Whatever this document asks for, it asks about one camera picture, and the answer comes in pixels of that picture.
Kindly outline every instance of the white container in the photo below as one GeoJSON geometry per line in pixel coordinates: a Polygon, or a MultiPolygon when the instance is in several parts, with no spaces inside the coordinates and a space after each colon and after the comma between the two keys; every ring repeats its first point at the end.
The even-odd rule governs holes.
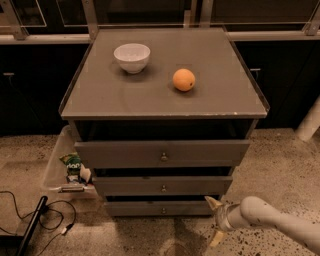
{"type": "MultiPolygon", "coordinates": [[[[97,197],[95,187],[92,184],[70,184],[67,181],[67,167],[59,157],[75,152],[74,140],[69,125],[65,126],[57,140],[52,154],[48,161],[41,189],[44,191],[60,193],[74,198],[97,197]]],[[[83,168],[81,172],[87,173],[88,169],[83,168]]]]}
{"type": "Polygon", "coordinates": [[[115,49],[113,54],[122,69],[137,74],[147,66],[150,49],[143,44],[124,44],[115,49]]]}

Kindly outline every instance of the orange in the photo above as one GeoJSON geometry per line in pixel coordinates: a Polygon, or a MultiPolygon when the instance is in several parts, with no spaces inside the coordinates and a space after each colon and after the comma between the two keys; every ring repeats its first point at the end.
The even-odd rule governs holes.
{"type": "Polygon", "coordinates": [[[174,73],[172,81],[178,90],[186,92],[193,88],[196,78],[189,69],[181,68],[174,73]]]}

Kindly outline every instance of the black object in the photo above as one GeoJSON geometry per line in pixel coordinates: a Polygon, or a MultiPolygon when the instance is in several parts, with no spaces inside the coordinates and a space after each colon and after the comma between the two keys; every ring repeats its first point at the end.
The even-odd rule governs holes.
{"type": "Polygon", "coordinates": [[[42,210],[46,206],[48,200],[47,196],[42,196],[40,201],[35,209],[32,218],[29,222],[29,225],[23,236],[12,236],[12,235],[2,235],[0,236],[0,246],[1,247],[18,247],[16,256],[24,255],[24,252],[27,249],[29,241],[33,235],[33,232],[37,226],[39,218],[42,214],[42,210]]]}

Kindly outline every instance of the black cabinet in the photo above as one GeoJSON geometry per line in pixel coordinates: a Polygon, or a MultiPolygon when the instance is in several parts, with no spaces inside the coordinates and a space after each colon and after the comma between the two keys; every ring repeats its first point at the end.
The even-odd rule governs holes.
{"type": "Polygon", "coordinates": [[[60,133],[59,105],[87,47],[0,46],[0,135],[60,133]]]}
{"type": "Polygon", "coordinates": [[[319,41],[236,42],[270,104],[257,128],[296,128],[320,93],[319,41]]]}

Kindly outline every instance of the power cord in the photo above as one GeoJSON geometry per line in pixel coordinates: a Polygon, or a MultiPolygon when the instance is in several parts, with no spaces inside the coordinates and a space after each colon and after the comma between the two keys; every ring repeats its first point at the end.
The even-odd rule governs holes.
{"type": "MultiPolygon", "coordinates": [[[[34,211],[33,211],[33,212],[30,212],[30,213],[28,213],[28,214],[26,214],[25,216],[22,217],[22,216],[19,214],[19,211],[18,211],[18,207],[17,207],[15,195],[14,195],[12,192],[10,192],[10,191],[0,191],[0,194],[10,194],[10,195],[12,196],[13,202],[14,202],[14,206],[15,206],[15,211],[16,211],[16,214],[17,214],[17,216],[19,217],[20,220],[23,220],[23,219],[27,218],[28,216],[30,216],[31,214],[34,213],[34,211]]],[[[59,232],[59,233],[56,234],[54,237],[52,237],[52,238],[50,239],[50,241],[46,244],[46,246],[42,249],[42,251],[41,251],[37,256],[41,255],[41,254],[47,249],[47,247],[50,245],[50,243],[51,243],[54,239],[56,239],[58,236],[60,236],[60,235],[65,236],[65,235],[68,233],[68,231],[74,226],[74,224],[75,224],[75,222],[76,222],[77,212],[76,212],[75,207],[74,207],[70,202],[68,202],[68,201],[65,201],[65,200],[57,200],[57,201],[54,201],[54,202],[51,202],[51,203],[47,204],[47,205],[44,207],[44,209],[42,210],[41,214],[42,214],[42,215],[45,215],[47,212],[50,212],[50,211],[57,213],[57,214],[58,214],[58,217],[60,218],[58,224],[54,225],[53,227],[47,227],[47,226],[45,226],[45,225],[43,224],[43,221],[41,221],[41,218],[40,218],[40,219],[39,219],[39,224],[40,224],[40,226],[41,226],[43,229],[48,230],[48,231],[52,231],[52,232],[54,232],[55,230],[57,230],[57,229],[61,226],[61,224],[62,224],[62,222],[63,222],[63,220],[64,220],[64,216],[63,216],[62,212],[60,212],[60,211],[52,208],[55,204],[61,204],[61,203],[62,203],[62,204],[67,204],[67,205],[69,205],[69,206],[72,208],[72,210],[73,210],[73,219],[72,219],[72,222],[71,222],[70,224],[68,224],[65,228],[63,228],[61,232],[59,232]]],[[[9,232],[9,231],[1,228],[1,227],[0,227],[0,230],[2,230],[3,232],[5,232],[5,233],[7,233],[7,234],[9,234],[9,235],[13,235],[13,236],[16,236],[16,235],[17,235],[16,233],[9,232]]]]}

